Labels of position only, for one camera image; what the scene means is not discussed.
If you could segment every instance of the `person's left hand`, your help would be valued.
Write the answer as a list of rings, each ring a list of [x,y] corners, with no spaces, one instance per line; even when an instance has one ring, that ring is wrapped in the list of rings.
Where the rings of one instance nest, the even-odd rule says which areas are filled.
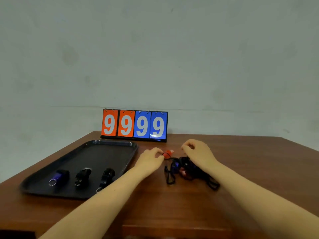
[[[146,177],[149,176],[158,169],[164,161],[163,155],[155,157],[157,153],[162,154],[163,151],[159,148],[153,148],[152,150],[146,149],[138,158],[134,167],[140,169],[142,173],[145,173]]]

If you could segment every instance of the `hand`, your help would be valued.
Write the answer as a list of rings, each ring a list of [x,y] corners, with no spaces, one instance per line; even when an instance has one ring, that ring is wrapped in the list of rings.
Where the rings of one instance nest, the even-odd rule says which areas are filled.
[[[189,139],[181,148],[190,160],[206,173],[218,164],[208,145],[202,141]]]
[[[142,173],[145,173],[146,177],[153,173],[156,169],[160,167],[162,162],[164,161],[164,156],[155,155],[157,153],[163,153],[159,148],[153,148],[152,150],[146,149],[141,156],[138,158],[134,167],[141,170]]]

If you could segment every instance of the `black tray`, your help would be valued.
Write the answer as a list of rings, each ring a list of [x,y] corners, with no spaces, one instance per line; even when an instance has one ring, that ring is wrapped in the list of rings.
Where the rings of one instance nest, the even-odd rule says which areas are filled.
[[[114,169],[113,180],[118,179],[124,174],[137,149],[138,145],[133,142],[89,141],[27,177],[20,188],[23,193],[34,195],[89,199],[95,195],[104,170]],[[75,176],[85,167],[92,169],[89,184],[86,188],[76,188]],[[69,170],[70,179],[64,186],[51,187],[48,182],[58,169]]]

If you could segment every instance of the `forearm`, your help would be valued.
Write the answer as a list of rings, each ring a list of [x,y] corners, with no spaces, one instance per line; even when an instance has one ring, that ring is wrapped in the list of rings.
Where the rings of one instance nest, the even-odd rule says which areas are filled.
[[[100,239],[126,203],[144,173],[134,167],[84,202],[52,228],[41,239]]]
[[[319,218],[217,162],[208,173],[269,233],[280,238],[314,238]]]

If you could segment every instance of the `white digit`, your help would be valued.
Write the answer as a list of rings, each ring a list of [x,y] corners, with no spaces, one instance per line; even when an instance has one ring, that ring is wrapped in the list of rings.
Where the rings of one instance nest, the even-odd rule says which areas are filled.
[[[156,137],[156,138],[159,138],[160,136],[163,135],[163,132],[164,132],[164,120],[162,117],[156,117],[153,121],[153,128],[159,132],[153,132],[153,135],[152,137]]]
[[[132,130],[132,119],[130,116],[125,115],[122,117],[121,120],[121,124],[122,127],[124,128],[123,130],[121,130],[122,135],[128,135],[130,133],[130,131]]]
[[[105,117],[105,119],[104,119],[104,125],[106,126],[106,127],[109,127],[110,129],[108,130],[108,129],[104,129],[104,133],[105,134],[111,134],[112,132],[113,132],[113,130],[114,130],[114,125],[115,125],[115,119],[114,119],[114,116],[112,116],[112,115],[107,115],[106,117]]]
[[[146,117],[145,116],[140,116],[138,118],[137,125],[138,125],[139,129],[143,129],[142,132],[141,131],[137,131],[136,132],[137,135],[140,136],[140,137],[144,136],[146,134],[146,132],[147,132],[147,126],[148,126]]]

